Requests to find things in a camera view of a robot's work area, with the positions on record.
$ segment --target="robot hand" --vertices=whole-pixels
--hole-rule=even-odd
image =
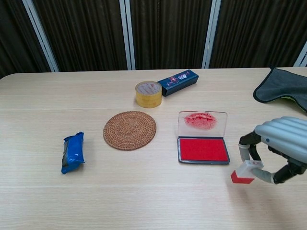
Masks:
[[[268,145],[268,149],[273,153],[286,158],[288,164],[276,173],[262,170],[263,164],[256,150],[256,145],[260,142]],[[265,122],[256,126],[253,132],[241,137],[239,149],[245,164],[239,168],[241,175],[248,171],[247,173],[252,173],[263,181],[273,184],[284,183],[297,174],[303,174],[307,168],[307,121],[284,116]],[[254,165],[250,163],[249,156],[254,160]],[[234,171],[231,176],[234,183],[240,183],[238,176],[240,175]]]

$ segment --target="round rattan mat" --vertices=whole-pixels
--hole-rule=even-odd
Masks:
[[[136,150],[147,145],[155,136],[156,123],[146,113],[123,112],[112,117],[105,125],[105,141],[119,150]]]

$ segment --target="curtain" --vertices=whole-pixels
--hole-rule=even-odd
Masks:
[[[0,1],[0,79],[13,73],[50,72],[21,0]]]
[[[306,41],[306,0],[222,0],[210,68],[291,67]]]
[[[34,0],[60,71],[127,69],[118,0]]]
[[[201,68],[211,0],[130,0],[136,69]]]

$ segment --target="blue snack package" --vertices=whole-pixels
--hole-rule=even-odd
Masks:
[[[64,139],[64,153],[62,159],[62,173],[66,174],[85,163],[83,158],[83,132]]]

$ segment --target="roll of tape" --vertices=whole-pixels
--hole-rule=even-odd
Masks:
[[[155,81],[142,81],[135,87],[136,102],[143,108],[155,108],[162,101],[162,86]]]

